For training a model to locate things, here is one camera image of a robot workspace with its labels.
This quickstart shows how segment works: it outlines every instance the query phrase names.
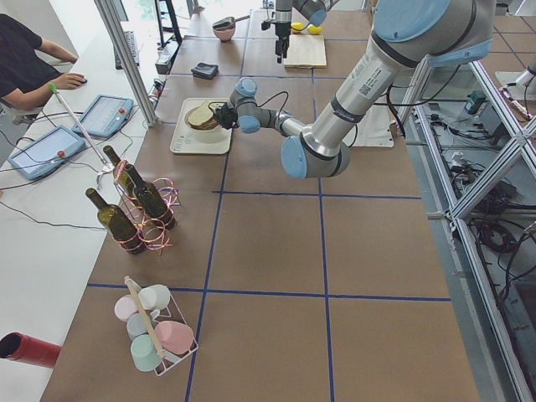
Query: black shirt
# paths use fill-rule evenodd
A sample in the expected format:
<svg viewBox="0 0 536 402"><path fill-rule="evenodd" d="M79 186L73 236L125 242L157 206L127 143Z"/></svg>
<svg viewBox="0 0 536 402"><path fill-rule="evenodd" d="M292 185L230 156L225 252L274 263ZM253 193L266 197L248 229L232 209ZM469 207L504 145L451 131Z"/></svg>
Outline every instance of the black shirt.
<svg viewBox="0 0 536 402"><path fill-rule="evenodd" d="M60 72L41 60L35 50L43 40L6 14L0 14L0 97L17 88L36 90Z"/></svg>

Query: mint green cup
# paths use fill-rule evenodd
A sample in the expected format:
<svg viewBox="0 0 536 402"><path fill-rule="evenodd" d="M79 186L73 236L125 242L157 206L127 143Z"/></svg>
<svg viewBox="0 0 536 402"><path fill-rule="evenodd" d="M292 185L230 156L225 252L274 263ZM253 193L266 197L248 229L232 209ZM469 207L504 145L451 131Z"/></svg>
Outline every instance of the mint green cup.
<svg viewBox="0 0 536 402"><path fill-rule="evenodd" d="M153 371L162 362L152 344L151 337L147 334L134 339L131 345L131 355L136 368L144 372Z"/></svg>

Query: person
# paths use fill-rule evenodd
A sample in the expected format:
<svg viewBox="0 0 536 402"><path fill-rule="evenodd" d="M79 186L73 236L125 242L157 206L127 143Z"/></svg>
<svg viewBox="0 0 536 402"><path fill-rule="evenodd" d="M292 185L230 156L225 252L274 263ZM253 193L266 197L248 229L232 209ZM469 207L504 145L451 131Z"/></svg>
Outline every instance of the person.
<svg viewBox="0 0 536 402"><path fill-rule="evenodd" d="M52 96L51 82L60 90L73 90L86 82L82 74L61 74L35 50L70 63L78 59L7 14L0 14L0 98L24 111L46 103Z"/></svg>

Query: human hand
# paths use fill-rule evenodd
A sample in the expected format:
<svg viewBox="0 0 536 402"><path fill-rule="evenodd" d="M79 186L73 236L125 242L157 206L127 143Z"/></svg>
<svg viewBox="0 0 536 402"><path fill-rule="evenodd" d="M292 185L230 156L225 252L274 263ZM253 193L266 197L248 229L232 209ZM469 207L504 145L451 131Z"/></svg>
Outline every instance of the human hand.
<svg viewBox="0 0 536 402"><path fill-rule="evenodd" d="M74 90L87 82L87 79L78 73L65 73L52 80L59 90Z"/></svg>

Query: pan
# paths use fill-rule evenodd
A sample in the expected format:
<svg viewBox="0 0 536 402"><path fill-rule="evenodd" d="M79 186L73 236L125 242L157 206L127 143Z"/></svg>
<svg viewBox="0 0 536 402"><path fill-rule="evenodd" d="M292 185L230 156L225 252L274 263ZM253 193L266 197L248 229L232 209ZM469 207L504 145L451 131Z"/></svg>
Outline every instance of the pan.
<svg viewBox="0 0 536 402"><path fill-rule="evenodd" d="M224 31L226 29L232 29L235 27L236 23L238 23L239 21L248 19L249 17L250 17L249 15L245 15L244 17L240 17L240 18L235 18L235 17L223 18L213 23L212 29L216 31Z"/></svg>

